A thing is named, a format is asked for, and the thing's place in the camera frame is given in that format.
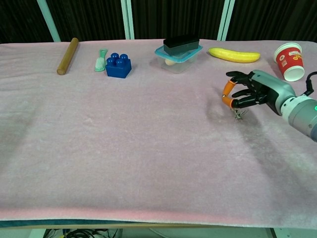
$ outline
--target green comb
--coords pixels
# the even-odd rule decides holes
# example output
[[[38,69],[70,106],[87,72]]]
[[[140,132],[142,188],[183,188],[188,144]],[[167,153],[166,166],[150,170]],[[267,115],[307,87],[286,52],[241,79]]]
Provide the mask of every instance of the green comb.
[[[96,72],[102,72],[105,70],[105,66],[106,66],[105,56],[107,52],[108,50],[105,48],[99,50],[99,58],[96,60],[96,65],[95,65]]]

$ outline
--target small metal object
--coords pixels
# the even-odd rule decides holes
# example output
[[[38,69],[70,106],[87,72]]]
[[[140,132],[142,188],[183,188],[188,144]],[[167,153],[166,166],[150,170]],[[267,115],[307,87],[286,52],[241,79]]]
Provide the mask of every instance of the small metal object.
[[[234,118],[237,120],[242,120],[243,119],[242,116],[248,112],[248,110],[244,110],[244,111],[240,111],[237,109],[231,109],[231,110],[234,113]]]

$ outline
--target blue container lid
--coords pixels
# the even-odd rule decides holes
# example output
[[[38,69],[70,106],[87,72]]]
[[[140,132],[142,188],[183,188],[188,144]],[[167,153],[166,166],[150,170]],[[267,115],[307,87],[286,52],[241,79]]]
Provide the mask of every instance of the blue container lid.
[[[186,60],[188,60],[189,58],[193,57],[196,53],[198,53],[203,47],[201,45],[198,46],[197,49],[194,49],[194,50],[191,50],[191,51],[186,51],[186,52],[183,52],[183,53],[180,53],[180,54],[177,54],[177,55],[174,55],[174,56],[170,56],[168,53],[166,53],[164,51],[164,47],[161,46],[159,48],[157,48],[155,50],[155,54],[157,56],[160,56],[164,59],[168,59],[168,60],[171,60],[171,61],[174,61],[176,63],[183,63],[185,62]]]

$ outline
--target black robotic finger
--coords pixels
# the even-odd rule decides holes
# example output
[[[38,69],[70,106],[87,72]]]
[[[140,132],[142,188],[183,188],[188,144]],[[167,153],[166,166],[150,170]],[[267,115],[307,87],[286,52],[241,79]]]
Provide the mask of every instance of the black robotic finger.
[[[251,89],[243,89],[239,92],[236,92],[234,94],[232,94],[232,97],[233,98],[238,98],[238,97],[241,97],[241,96],[249,96],[253,93],[253,91]]]
[[[239,72],[239,71],[230,71],[230,72],[227,72],[226,75],[228,77],[247,76],[245,73]]]
[[[254,95],[244,97],[241,99],[233,99],[232,108],[246,108],[257,104],[257,100]]]

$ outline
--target egg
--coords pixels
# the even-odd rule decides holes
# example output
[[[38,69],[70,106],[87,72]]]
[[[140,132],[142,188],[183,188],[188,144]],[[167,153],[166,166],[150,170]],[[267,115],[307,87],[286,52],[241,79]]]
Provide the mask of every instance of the egg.
[[[169,66],[172,66],[174,64],[176,64],[176,62],[170,60],[170,59],[165,59],[165,64],[169,65]]]

